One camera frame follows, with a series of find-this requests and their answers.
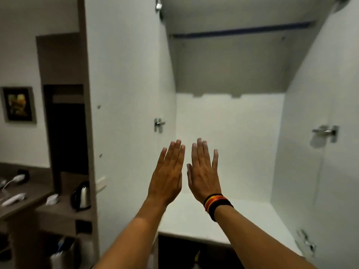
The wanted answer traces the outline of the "person's left hand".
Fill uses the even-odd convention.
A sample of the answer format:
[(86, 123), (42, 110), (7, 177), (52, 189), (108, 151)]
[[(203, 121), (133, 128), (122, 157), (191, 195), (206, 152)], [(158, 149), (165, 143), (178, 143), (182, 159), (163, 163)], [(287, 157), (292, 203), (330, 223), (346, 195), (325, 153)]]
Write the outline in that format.
[(162, 168), (158, 168), (158, 163), (156, 164), (146, 198), (146, 200), (150, 200), (154, 204), (162, 207), (167, 207), (172, 203), (182, 190), (182, 168), (185, 158), (185, 145), (181, 144), (181, 151), (176, 166), (171, 167), (171, 143), (167, 148), (165, 157), (167, 164)]

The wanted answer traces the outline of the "white wardrobe door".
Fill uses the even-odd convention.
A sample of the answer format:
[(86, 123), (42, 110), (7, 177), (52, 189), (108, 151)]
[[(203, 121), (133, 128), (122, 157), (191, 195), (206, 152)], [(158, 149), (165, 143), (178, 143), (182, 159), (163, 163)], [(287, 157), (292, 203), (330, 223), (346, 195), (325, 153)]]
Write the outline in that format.
[[(176, 141), (176, 88), (155, 0), (84, 0), (99, 253), (145, 201), (161, 150)], [(154, 132), (154, 119), (166, 124)]]
[[(359, 0), (325, 0), (285, 93), (271, 203), (307, 261), (359, 269)], [(312, 133), (339, 126), (336, 143)], [(317, 245), (312, 255), (297, 235)]]

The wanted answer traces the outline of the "brown wooden desk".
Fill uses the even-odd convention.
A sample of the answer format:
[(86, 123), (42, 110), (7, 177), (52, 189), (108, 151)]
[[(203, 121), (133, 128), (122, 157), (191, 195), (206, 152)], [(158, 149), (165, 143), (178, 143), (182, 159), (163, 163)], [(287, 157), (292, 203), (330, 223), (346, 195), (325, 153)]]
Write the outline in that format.
[(10, 180), (18, 170), (28, 172), (29, 181), (10, 186), (7, 192), (10, 196), (25, 193), (26, 198), (6, 207), (2, 207), (4, 201), (0, 201), (0, 237), (8, 236), (14, 269), (49, 269), (35, 209), (53, 193), (52, 170), (50, 167), (0, 163), (0, 178)]

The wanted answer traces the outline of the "white wardrobe cabinet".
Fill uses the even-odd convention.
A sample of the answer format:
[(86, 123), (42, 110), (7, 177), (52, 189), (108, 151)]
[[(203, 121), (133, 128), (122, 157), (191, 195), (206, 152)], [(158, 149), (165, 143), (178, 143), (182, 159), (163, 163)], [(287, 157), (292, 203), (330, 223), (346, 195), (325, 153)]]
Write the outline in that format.
[(170, 34), (316, 21), (305, 30), (170, 39), (176, 137), (219, 150), (222, 191), (256, 225), (300, 256), (271, 204), (285, 93), (325, 0), (164, 0)]

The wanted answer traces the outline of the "person's right forearm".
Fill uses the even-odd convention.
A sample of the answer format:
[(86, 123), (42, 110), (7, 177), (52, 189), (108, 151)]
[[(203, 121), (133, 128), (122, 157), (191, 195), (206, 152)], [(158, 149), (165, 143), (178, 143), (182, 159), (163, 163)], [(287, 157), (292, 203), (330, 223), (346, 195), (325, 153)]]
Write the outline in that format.
[(245, 269), (317, 269), (233, 207), (221, 205), (214, 216)]

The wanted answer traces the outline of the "steel electric kettle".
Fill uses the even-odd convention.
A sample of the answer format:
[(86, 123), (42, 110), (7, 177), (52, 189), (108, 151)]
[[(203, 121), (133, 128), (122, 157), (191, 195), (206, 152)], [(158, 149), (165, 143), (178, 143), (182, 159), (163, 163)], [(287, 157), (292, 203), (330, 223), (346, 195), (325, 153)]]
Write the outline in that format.
[(83, 181), (70, 195), (70, 205), (76, 211), (84, 211), (91, 208), (89, 181)]

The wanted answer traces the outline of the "framed wall picture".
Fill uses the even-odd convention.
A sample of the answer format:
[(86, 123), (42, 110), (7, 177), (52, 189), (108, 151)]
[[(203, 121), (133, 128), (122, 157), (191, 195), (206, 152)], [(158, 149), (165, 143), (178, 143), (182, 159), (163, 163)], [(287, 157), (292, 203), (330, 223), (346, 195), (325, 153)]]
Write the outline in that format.
[(37, 123), (32, 87), (0, 87), (0, 99), (5, 122), (28, 124)]

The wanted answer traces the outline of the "person's right hand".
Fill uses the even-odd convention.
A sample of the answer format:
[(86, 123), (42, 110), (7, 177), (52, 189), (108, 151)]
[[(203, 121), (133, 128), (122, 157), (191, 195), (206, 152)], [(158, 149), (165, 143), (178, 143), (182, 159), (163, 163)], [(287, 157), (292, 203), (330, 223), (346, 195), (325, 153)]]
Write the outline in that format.
[(207, 196), (215, 193), (222, 194), (217, 171), (212, 169), (208, 143), (203, 141), (204, 166), (199, 166), (197, 157), (197, 143), (192, 144), (191, 165), (193, 169), (193, 191), (195, 199), (202, 205)]

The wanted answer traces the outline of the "blue clothes rail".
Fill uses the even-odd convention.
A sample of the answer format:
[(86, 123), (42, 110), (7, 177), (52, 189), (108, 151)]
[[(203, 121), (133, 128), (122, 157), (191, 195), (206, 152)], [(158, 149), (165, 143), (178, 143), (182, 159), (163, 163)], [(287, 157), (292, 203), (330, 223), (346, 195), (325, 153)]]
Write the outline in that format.
[(215, 38), (225, 36), (237, 36), (237, 35), (250, 35), (250, 34), (264, 34), (272, 32), (283, 32), (293, 30), (305, 30), (313, 27), (316, 21), (304, 21), (296, 23), (287, 23), (280, 25), (268, 25), (260, 27), (246, 27), (238, 29), (228, 30), (216, 30), (216, 31), (204, 31), (194, 33), (182, 33), (182, 34), (170, 34), (170, 39), (204, 39), (204, 38)]

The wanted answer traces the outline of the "brown shelf unit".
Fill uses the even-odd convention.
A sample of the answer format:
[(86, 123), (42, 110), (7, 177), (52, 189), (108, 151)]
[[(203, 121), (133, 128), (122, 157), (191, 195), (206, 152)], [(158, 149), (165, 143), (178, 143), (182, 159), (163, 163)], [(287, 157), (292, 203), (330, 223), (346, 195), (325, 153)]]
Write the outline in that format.
[(44, 247), (49, 262), (57, 242), (62, 237), (73, 237), (80, 241), (79, 269), (88, 269), (96, 261), (93, 210), (76, 212), (70, 205), (75, 188), (89, 181), (80, 33), (37, 36), (36, 46), (53, 187), (60, 196), (59, 203), (36, 209), (39, 227), (46, 235)]

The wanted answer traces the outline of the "black red yellow wristband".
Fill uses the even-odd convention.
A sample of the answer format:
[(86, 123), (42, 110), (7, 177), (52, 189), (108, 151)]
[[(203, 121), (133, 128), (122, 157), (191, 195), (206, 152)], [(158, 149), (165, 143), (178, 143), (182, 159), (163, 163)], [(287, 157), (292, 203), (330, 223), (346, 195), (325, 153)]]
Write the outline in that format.
[(215, 219), (215, 210), (219, 206), (230, 206), (233, 208), (231, 202), (226, 197), (224, 197), (222, 194), (219, 193), (215, 193), (207, 196), (207, 198), (203, 202), (203, 207), (205, 211), (209, 214), (210, 218), (214, 222), (217, 222)]

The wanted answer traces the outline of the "waste bin with liner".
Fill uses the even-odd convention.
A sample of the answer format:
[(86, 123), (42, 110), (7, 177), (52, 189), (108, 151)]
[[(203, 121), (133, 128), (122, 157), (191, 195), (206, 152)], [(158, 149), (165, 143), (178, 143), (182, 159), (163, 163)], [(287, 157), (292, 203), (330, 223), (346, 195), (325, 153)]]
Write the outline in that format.
[(82, 262), (78, 238), (62, 237), (50, 256), (51, 269), (79, 269)]

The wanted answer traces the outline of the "person's left forearm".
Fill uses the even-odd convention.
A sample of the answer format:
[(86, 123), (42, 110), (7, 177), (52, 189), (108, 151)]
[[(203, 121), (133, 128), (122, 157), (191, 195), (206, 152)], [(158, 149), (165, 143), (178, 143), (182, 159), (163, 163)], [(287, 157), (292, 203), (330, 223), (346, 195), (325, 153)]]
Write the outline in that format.
[(116, 238), (94, 269), (146, 269), (160, 221), (168, 204), (146, 198), (137, 215)]

